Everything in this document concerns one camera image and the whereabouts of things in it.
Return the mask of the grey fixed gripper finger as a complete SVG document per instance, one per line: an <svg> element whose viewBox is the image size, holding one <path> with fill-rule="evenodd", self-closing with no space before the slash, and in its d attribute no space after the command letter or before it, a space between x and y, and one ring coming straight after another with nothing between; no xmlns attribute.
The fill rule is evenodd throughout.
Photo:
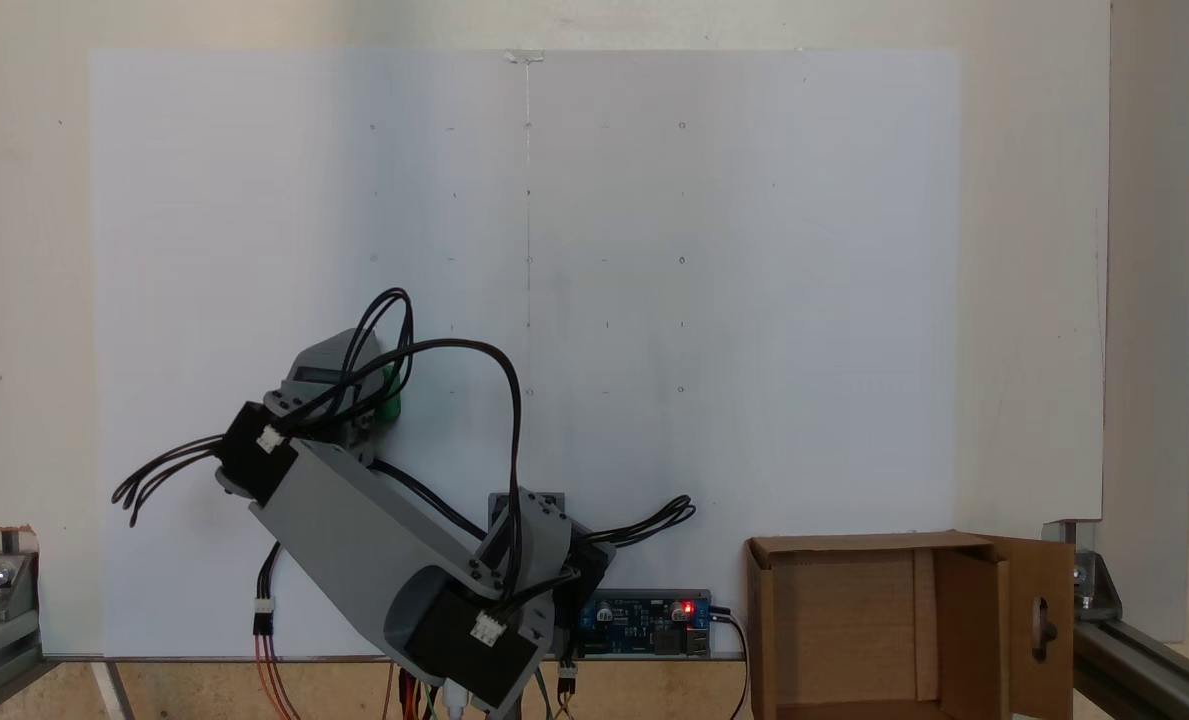
<svg viewBox="0 0 1189 720"><path fill-rule="evenodd" d="M375 331L352 345L353 336L356 331L341 331L302 350L287 375L288 391L323 392L382 354Z"/></svg>

